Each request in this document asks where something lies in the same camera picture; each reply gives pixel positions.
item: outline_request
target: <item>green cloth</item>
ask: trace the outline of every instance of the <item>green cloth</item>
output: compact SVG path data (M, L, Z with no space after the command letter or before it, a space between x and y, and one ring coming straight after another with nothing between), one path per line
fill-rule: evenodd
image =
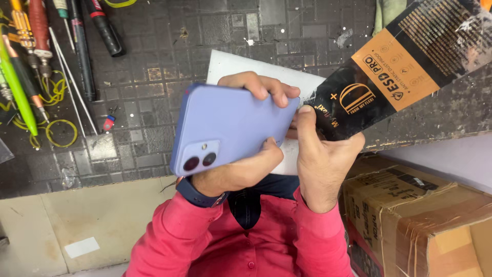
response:
M375 36L406 8L406 0L376 0L376 18L374 19Z

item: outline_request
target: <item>orange label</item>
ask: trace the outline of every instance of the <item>orange label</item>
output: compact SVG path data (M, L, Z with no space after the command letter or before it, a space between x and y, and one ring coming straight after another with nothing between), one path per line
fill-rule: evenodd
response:
M399 111L439 86L386 29L357 51L352 59Z

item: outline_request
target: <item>shirt cuff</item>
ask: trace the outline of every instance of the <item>shirt cuff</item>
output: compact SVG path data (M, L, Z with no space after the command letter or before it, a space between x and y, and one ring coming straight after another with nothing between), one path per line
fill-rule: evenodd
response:
M326 213L315 213L305 204L300 188L294 192L296 199L295 217L298 228L306 228L320 238L331 238L340 232L343 227L338 202Z
M162 214L166 230L179 239L194 239L222 215L223 206L200 208L186 200L178 191Z

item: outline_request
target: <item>purple smartphone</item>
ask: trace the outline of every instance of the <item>purple smartphone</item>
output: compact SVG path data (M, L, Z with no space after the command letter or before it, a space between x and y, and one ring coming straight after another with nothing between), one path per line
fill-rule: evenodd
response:
M246 89L192 84L181 102L171 171L189 176L251 157L268 137L280 146L299 100L279 108L270 95L261 101Z

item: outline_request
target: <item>pink shirt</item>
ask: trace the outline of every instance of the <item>pink shirt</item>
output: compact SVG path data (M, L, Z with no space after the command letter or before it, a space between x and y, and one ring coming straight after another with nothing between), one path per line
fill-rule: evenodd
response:
M155 210L123 276L353 276L338 204L317 214L299 188L294 198L261 195L260 219L244 230L227 201L199 208L177 192Z

